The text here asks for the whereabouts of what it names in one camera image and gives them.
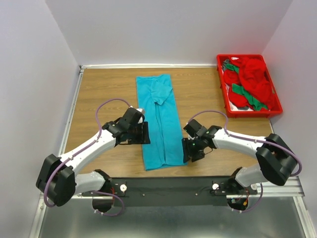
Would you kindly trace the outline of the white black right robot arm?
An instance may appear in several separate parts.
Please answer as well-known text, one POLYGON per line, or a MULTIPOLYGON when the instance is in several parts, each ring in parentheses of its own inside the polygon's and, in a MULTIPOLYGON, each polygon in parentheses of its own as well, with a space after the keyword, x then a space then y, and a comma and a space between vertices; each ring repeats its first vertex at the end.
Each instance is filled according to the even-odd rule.
POLYGON ((188 134, 182 139, 184 162, 203 159, 206 148, 232 150, 257 160, 253 166, 237 168, 219 185, 228 194, 239 194, 253 184, 267 181, 283 186, 299 167, 292 151, 277 134, 261 137, 235 133, 215 125, 205 128, 195 119, 190 120, 184 130, 188 134))

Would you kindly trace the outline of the teal t-shirt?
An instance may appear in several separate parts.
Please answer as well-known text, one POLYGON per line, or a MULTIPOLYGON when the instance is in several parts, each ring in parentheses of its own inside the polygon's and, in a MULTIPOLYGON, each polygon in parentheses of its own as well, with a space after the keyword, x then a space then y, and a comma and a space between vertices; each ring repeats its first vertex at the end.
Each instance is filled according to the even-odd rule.
POLYGON ((182 128, 169 74, 137 77, 138 106, 145 110, 150 144, 142 146, 146 171, 184 166, 182 128))

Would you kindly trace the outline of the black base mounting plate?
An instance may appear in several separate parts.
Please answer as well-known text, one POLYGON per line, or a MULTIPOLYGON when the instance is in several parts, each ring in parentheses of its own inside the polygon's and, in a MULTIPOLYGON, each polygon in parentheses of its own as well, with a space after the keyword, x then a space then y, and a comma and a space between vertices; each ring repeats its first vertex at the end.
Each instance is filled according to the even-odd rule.
POLYGON ((113 178, 113 187, 126 207, 138 206, 226 206, 227 196, 257 195, 247 189, 230 187, 229 176, 113 178))

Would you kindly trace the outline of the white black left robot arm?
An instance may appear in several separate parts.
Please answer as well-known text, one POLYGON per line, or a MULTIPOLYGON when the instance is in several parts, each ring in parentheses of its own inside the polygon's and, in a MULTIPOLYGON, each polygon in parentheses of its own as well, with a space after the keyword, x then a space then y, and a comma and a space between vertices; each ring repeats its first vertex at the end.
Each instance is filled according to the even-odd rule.
POLYGON ((122 117, 99 124, 99 131, 70 152, 44 159, 36 187, 44 194, 48 207, 62 206, 75 194, 94 191, 99 196, 109 192, 110 184, 103 172, 80 174, 80 171, 102 153, 122 142, 149 144, 145 110, 129 107, 122 117))

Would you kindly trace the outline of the red t-shirt pile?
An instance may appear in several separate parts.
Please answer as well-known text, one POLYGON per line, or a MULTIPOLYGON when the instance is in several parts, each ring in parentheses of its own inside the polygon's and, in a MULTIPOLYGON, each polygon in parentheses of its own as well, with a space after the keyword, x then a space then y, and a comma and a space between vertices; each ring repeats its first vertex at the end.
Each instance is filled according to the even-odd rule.
POLYGON ((265 76, 266 64, 259 57, 229 57, 231 64, 239 67, 242 86, 270 111, 275 107, 275 92, 265 76))

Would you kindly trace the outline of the grey garment in bin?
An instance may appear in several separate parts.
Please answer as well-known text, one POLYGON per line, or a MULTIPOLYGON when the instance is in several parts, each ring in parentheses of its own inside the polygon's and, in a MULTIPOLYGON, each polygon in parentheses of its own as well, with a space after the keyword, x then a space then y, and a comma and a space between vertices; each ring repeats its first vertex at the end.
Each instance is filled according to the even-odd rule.
POLYGON ((221 68, 222 68, 223 71, 226 71, 228 69, 227 68, 228 64, 231 64, 230 59, 226 59, 226 60, 223 61, 222 65, 221 65, 221 68))

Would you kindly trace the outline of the green t-shirt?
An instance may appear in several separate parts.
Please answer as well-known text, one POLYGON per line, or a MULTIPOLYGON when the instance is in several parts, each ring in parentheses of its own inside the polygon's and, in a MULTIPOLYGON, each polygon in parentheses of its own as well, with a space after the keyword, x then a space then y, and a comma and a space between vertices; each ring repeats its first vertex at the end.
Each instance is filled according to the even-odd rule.
POLYGON ((268 107, 248 92, 240 82, 239 67, 228 64, 223 72, 226 94, 232 111, 264 111, 268 107))

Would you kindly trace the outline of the red plastic bin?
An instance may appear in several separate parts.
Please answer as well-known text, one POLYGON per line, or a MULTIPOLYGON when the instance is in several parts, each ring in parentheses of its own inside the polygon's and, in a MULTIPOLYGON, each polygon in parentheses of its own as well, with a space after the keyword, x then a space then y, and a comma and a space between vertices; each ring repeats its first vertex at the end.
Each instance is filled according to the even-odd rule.
POLYGON ((265 76, 269 80, 274 92, 275 92, 275 107, 270 111, 232 111, 229 106, 229 100, 226 94, 225 83, 223 80, 223 72, 221 69, 221 65, 223 61, 229 57, 259 57, 264 61, 264 58, 261 55, 217 55, 217 71, 220 79, 220 88, 222 90, 223 100, 224 100, 224 108, 229 117, 237 118, 237 117, 262 117, 262 118, 270 118, 276 115, 279 115, 283 112, 281 103, 279 101, 278 95, 276 93, 273 81, 269 75, 268 69, 266 68, 265 76))

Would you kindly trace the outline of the aluminium frame rail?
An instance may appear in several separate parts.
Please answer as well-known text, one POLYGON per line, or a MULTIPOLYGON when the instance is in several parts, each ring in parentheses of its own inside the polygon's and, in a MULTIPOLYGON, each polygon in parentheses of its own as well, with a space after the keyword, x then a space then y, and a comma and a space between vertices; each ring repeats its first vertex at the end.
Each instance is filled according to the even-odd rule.
POLYGON ((77 194, 88 201, 75 225, 90 236, 167 233, 231 238, 314 238, 295 189, 300 162, 264 118, 228 125, 215 67, 86 68, 68 152, 48 155, 36 187, 60 216, 77 194))

